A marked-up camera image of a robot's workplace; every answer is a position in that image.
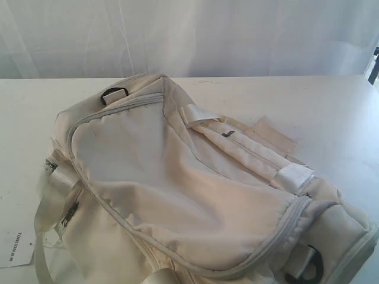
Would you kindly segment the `beige duffel bag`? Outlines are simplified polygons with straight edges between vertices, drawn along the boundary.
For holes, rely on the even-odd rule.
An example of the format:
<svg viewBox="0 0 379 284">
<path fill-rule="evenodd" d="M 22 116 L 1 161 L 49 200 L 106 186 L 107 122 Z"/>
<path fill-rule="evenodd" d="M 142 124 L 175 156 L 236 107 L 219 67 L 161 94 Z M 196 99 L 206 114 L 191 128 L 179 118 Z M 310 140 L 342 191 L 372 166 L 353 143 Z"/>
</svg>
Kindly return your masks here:
<svg viewBox="0 0 379 284">
<path fill-rule="evenodd" d="M 349 283 L 378 227 L 264 120 L 138 75 L 62 111 L 40 176 L 34 265 L 55 230 L 88 283 Z"/>
</svg>

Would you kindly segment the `dark object at right edge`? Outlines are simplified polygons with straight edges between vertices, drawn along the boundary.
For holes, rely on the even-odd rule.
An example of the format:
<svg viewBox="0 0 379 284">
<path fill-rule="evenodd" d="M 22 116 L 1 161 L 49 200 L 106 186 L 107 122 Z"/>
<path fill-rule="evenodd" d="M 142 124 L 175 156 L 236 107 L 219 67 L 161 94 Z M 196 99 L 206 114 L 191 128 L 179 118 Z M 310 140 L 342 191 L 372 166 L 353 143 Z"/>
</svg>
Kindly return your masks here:
<svg viewBox="0 0 379 284">
<path fill-rule="evenodd" d="M 373 52 L 372 61 L 367 69 L 367 81 L 371 85 L 374 85 L 375 81 L 378 79 L 378 49 L 379 47 L 377 46 Z"/>
</svg>

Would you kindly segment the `white paper label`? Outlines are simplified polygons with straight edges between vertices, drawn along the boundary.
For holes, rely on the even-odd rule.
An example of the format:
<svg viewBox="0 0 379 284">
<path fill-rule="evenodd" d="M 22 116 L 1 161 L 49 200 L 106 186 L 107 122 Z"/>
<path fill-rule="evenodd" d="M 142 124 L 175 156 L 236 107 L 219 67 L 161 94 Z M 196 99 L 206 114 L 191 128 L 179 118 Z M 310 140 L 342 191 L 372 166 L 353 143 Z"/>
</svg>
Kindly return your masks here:
<svg viewBox="0 0 379 284">
<path fill-rule="evenodd" d="M 1 268 L 29 265 L 33 251 L 34 233 L 32 231 L 1 232 Z"/>
</svg>

